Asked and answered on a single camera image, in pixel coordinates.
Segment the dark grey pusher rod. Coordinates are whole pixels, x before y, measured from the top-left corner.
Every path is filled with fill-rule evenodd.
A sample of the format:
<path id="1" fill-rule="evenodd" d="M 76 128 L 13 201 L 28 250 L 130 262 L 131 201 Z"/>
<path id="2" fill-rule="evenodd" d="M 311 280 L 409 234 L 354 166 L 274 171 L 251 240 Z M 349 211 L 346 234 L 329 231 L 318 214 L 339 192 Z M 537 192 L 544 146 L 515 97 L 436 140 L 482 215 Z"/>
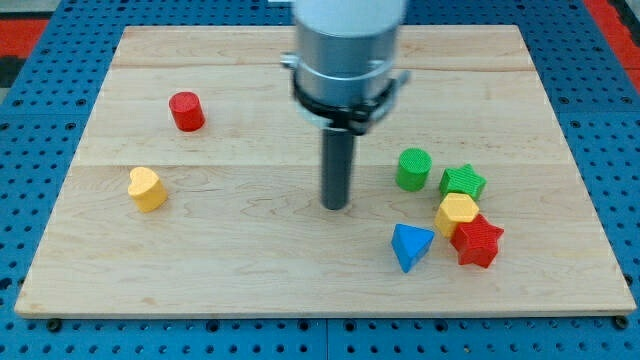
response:
<path id="1" fill-rule="evenodd" d="M 322 131 L 321 202 L 340 210 L 349 202 L 354 136 L 346 131 Z"/>

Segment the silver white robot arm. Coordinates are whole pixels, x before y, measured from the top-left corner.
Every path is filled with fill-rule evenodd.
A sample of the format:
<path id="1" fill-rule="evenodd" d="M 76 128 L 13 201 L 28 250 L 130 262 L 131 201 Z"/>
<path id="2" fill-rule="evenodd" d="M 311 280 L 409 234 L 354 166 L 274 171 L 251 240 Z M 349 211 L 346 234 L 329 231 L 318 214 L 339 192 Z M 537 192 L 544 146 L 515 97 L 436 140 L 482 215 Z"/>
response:
<path id="1" fill-rule="evenodd" d="M 321 203 L 349 201 L 355 140 L 392 110 L 406 71 L 392 74 L 406 0 L 296 0 L 291 71 L 298 112 L 320 128 Z"/>

